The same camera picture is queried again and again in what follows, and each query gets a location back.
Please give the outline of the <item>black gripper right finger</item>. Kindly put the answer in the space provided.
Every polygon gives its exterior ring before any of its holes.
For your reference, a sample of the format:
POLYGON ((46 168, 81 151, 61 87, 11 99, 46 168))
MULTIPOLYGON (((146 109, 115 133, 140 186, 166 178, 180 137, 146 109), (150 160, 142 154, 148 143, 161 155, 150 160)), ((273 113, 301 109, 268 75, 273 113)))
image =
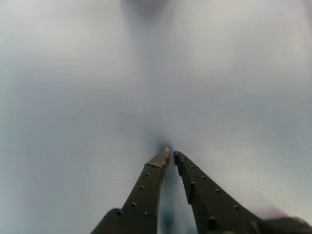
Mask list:
POLYGON ((312 227, 296 217, 261 219, 244 208, 186 155, 174 152, 200 234, 310 234, 312 227))

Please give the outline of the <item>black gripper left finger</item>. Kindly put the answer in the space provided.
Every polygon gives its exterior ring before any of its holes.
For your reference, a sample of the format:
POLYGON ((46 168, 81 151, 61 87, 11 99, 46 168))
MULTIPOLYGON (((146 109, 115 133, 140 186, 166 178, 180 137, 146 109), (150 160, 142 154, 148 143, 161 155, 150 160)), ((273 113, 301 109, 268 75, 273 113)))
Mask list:
POLYGON ((148 161, 123 207, 110 210, 93 234, 156 234, 161 185, 169 166, 170 149, 148 161))

